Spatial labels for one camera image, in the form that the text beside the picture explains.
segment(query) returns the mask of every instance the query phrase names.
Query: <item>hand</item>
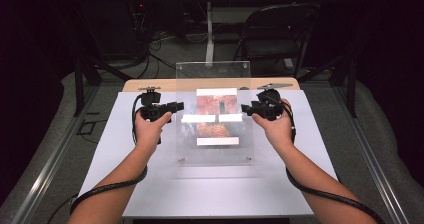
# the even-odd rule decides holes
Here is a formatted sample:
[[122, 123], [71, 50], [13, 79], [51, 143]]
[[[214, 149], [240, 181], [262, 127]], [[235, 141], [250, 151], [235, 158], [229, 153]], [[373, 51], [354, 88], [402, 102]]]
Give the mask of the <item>hand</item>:
[[[286, 99], [281, 99], [281, 101], [291, 110], [290, 103]], [[286, 111], [274, 121], [268, 121], [256, 113], [252, 115], [252, 118], [265, 130], [265, 135], [275, 150], [279, 151], [286, 145], [293, 145], [291, 141], [291, 122]]]
[[167, 112], [154, 122], [144, 120], [139, 111], [135, 116], [136, 148], [144, 149], [152, 155], [156, 150], [162, 127], [171, 119], [172, 113]]

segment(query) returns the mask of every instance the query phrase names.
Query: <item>finger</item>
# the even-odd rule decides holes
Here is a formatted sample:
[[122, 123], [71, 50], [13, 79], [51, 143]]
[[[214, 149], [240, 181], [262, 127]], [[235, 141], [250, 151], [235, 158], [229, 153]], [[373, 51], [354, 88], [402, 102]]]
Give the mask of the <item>finger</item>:
[[266, 125], [268, 120], [262, 118], [261, 116], [259, 116], [256, 113], [252, 114], [252, 118], [259, 126], [261, 126], [262, 128], [265, 128], [265, 125]]
[[159, 125], [160, 127], [163, 127], [172, 117], [171, 112], [166, 112], [163, 114], [159, 119], [157, 119], [154, 123]]

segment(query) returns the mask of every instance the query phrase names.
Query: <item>transparent panel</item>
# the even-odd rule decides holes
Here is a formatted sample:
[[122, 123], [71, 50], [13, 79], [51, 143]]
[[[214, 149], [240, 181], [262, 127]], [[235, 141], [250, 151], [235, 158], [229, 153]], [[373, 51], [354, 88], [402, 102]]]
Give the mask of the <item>transparent panel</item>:
[[[251, 98], [249, 77], [249, 62], [177, 63], [177, 102], [184, 102], [177, 113], [178, 165], [252, 163], [252, 122], [241, 112]], [[197, 86], [187, 88], [193, 78]]]

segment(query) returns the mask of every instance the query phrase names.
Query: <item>black controller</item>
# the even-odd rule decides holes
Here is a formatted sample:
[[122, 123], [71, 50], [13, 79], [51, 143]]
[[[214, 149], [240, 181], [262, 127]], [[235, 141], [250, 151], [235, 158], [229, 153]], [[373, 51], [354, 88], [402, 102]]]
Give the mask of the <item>black controller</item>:
[[176, 113], [177, 111], [184, 110], [184, 102], [170, 102], [167, 104], [158, 104], [160, 102], [161, 94], [159, 92], [155, 92], [155, 89], [160, 89], [157, 87], [146, 87], [141, 88], [140, 90], [146, 90], [145, 93], [137, 96], [137, 98], [134, 101], [134, 107], [133, 107], [133, 136], [134, 141], [136, 140], [135, 135], [135, 105], [137, 104], [137, 101], [141, 99], [141, 107], [138, 109], [140, 111], [140, 115], [145, 120], [149, 120], [151, 122], [156, 121], [160, 117], [162, 117], [165, 113], [171, 112]]
[[265, 89], [257, 96], [259, 101], [252, 101], [252, 106], [242, 104], [241, 111], [248, 116], [256, 113], [269, 121], [276, 120], [278, 116], [283, 114], [284, 104], [281, 102], [280, 93], [277, 90]]

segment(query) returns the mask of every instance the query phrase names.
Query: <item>wrist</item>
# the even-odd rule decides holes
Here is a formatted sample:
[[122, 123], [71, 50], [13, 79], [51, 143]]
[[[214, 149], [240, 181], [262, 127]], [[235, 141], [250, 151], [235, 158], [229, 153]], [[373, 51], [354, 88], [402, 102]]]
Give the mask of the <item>wrist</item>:
[[153, 144], [146, 144], [137, 142], [134, 151], [137, 152], [139, 155], [145, 156], [147, 159], [149, 159], [153, 153], [156, 151], [157, 143]]

